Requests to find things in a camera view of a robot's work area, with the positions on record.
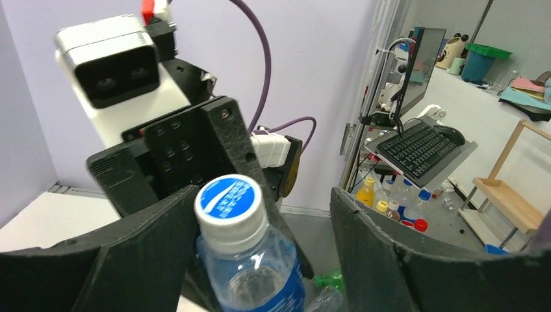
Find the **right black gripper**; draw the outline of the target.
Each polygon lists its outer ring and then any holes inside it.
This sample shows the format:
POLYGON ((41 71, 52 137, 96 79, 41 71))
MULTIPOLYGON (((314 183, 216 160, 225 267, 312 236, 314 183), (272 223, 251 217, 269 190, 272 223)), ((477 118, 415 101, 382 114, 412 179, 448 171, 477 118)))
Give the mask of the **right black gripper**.
POLYGON ((166 213, 108 251, 107 261, 115 268, 152 278, 175 272, 205 279, 194 256, 199 226, 192 199, 224 174, 256 180, 269 221, 293 239, 276 201, 296 177, 302 143, 290 138, 283 164, 263 166, 234 99, 220 96, 179 109, 124 131, 122 139, 87 159, 90 175, 120 216, 138 223, 159 209, 166 213))

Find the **clear bottle blue label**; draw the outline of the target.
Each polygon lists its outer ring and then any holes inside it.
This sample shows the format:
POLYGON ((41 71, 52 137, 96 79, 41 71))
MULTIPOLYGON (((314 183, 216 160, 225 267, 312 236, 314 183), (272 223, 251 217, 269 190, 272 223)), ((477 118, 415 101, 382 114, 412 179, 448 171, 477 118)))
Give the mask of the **clear bottle blue label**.
POLYGON ((227 174, 209 181, 194 211, 199 258, 223 311, 304 311, 296 245, 269 222, 254 179, 227 174))

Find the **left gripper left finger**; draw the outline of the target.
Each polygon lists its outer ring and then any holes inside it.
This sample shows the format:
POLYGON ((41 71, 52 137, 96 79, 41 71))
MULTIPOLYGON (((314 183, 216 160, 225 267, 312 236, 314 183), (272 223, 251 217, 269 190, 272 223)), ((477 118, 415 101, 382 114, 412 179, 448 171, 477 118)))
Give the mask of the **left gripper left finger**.
POLYGON ((175 311, 199 188, 50 248, 1 254, 2 311, 175 311))

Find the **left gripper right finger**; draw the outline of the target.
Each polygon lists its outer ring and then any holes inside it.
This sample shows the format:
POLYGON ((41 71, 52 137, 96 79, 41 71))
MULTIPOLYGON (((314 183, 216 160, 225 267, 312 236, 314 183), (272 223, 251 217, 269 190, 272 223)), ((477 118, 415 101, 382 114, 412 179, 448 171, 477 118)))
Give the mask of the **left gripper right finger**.
POLYGON ((331 190, 350 311, 549 311, 550 245, 491 255, 433 239, 331 190))

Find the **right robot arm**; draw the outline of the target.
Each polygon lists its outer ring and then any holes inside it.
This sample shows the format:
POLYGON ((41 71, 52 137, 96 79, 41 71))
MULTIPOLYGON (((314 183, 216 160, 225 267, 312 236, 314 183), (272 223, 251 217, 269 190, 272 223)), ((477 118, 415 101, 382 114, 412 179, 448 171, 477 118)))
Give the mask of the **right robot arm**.
POLYGON ((122 216, 189 185, 242 174, 260 184, 269 221, 293 239, 276 203, 294 186, 302 141, 269 130, 250 133, 234 99, 218 96, 148 117, 123 127, 118 136, 86 166, 122 216))

